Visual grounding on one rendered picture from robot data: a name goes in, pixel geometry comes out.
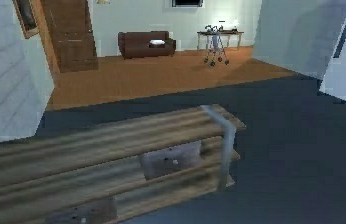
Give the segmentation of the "grey box with dots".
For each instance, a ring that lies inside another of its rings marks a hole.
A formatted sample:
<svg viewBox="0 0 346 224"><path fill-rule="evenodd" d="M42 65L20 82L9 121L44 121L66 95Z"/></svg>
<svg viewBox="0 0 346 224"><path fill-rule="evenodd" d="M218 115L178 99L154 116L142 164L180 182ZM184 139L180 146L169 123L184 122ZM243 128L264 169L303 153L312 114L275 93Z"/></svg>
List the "grey box with dots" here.
<svg viewBox="0 0 346 224"><path fill-rule="evenodd" d="M171 146L139 156L147 180L195 167L202 162L201 142Z"/></svg>
<svg viewBox="0 0 346 224"><path fill-rule="evenodd" d="M115 199L109 197L53 213L45 224L104 224L116 218Z"/></svg>

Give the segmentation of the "brown sofa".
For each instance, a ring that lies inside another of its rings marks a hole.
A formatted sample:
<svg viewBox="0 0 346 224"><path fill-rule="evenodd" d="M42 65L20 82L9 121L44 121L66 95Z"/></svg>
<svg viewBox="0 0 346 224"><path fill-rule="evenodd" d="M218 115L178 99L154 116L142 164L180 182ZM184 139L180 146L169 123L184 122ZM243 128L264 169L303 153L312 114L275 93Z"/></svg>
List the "brown sofa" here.
<svg viewBox="0 0 346 224"><path fill-rule="evenodd" d="M163 46L153 46L151 40L163 40ZM168 31L119 32L118 47L124 59L173 56L176 41Z"/></svg>

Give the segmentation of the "grey wheeled walker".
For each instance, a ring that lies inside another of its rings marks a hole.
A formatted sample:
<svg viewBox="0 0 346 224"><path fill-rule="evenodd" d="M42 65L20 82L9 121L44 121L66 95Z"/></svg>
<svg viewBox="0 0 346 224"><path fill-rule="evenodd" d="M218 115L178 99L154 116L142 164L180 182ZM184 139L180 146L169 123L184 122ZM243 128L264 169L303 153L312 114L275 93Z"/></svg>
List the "grey wheeled walker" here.
<svg viewBox="0 0 346 224"><path fill-rule="evenodd" d="M208 63L210 66L215 66L216 62L224 62L228 65L229 59L221 40L221 29L212 25L207 25L205 29L206 33L211 36L211 39L208 41L204 63Z"/></svg>

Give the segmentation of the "wooden side table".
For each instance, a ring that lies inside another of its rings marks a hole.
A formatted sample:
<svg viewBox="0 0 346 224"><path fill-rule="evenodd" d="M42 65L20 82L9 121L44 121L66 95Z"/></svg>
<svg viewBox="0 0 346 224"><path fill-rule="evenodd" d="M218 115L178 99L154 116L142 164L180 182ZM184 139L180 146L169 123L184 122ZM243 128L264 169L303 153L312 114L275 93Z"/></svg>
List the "wooden side table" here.
<svg viewBox="0 0 346 224"><path fill-rule="evenodd" d="M239 50L241 47L241 40L242 40L242 35L245 32L243 31L237 31L237 30L223 30L220 32L220 36L226 36L227 37L227 41L226 44L224 45L224 47L228 48L230 47L230 40L232 36L236 36L238 41L237 41L237 45L236 48ZM213 35L213 33L211 33L210 31L198 31L197 32L197 46L196 46L196 50L200 50L201 49L201 37L205 36L206 37L206 43L205 43L205 48L208 47L208 43L209 43L209 38Z"/></svg>

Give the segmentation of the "wooden slatted shelf unit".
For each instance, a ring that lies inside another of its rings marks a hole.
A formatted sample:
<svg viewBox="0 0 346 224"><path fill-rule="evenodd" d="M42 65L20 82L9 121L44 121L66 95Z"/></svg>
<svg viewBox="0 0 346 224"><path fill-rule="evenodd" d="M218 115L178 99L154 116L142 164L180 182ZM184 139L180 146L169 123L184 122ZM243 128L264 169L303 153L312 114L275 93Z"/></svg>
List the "wooden slatted shelf unit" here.
<svg viewBox="0 0 346 224"><path fill-rule="evenodd" d="M120 222L225 189L245 124L206 105L0 145L0 224L45 224L53 213L113 197ZM200 141L202 162L147 180L139 156Z"/></svg>

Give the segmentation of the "dark framed window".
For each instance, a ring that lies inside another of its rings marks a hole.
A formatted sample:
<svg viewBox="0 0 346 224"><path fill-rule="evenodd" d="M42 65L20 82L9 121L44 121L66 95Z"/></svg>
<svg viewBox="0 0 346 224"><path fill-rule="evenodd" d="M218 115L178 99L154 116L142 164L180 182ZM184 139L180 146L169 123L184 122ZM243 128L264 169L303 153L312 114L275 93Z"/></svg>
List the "dark framed window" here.
<svg viewBox="0 0 346 224"><path fill-rule="evenodd" d="M171 6L201 8L203 6L203 0L171 0Z"/></svg>

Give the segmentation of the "brown wooden door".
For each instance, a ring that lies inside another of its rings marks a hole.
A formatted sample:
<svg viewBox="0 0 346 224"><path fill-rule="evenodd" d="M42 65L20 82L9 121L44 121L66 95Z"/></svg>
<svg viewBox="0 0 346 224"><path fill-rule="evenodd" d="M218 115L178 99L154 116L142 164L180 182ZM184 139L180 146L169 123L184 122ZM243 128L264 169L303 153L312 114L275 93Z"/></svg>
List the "brown wooden door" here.
<svg viewBox="0 0 346 224"><path fill-rule="evenodd" d="M87 0L40 0L61 73L98 69Z"/></svg>

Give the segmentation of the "wooden framed picture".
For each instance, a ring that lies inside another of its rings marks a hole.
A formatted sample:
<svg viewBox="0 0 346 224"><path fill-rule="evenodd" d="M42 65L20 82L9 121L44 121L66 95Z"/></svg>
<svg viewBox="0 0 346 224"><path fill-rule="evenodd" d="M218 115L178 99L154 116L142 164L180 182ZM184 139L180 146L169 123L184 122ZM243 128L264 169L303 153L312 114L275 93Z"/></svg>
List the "wooden framed picture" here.
<svg viewBox="0 0 346 224"><path fill-rule="evenodd" d="M16 10L23 35L26 39L38 33L38 27L33 15L31 0L12 0Z"/></svg>

